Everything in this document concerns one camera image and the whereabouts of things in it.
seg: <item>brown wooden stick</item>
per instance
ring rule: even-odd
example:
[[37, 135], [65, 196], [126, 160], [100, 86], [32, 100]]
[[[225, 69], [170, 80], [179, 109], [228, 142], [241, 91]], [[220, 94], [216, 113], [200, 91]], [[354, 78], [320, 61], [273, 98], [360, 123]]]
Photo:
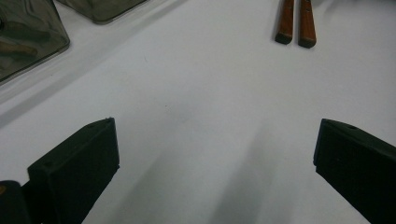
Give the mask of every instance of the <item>brown wooden stick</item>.
[[2, 31], [4, 28], [4, 22], [2, 21], [1, 17], [0, 17], [0, 31]]
[[33, 40], [35, 42], [47, 41], [50, 38], [50, 33], [48, 32], [34, 30], [23, 23], [15, 21], [7, 22], [2, 33], [4, 36], [14, 39]]
[[10, 45], [0, 41], [0, 55], [34, 57], [37, 55], [37, 50], [24, 45]]
[[275, 37], [276, 42], [287, 45], [293, 39], [293, 11], [294, 0], [284, 0]]
[[300, 4], [300, 33], [298, 44], [304, 48], [312, 48], [317, 43], [315, 34], [314, 15], [311, 0], [301, 0]]

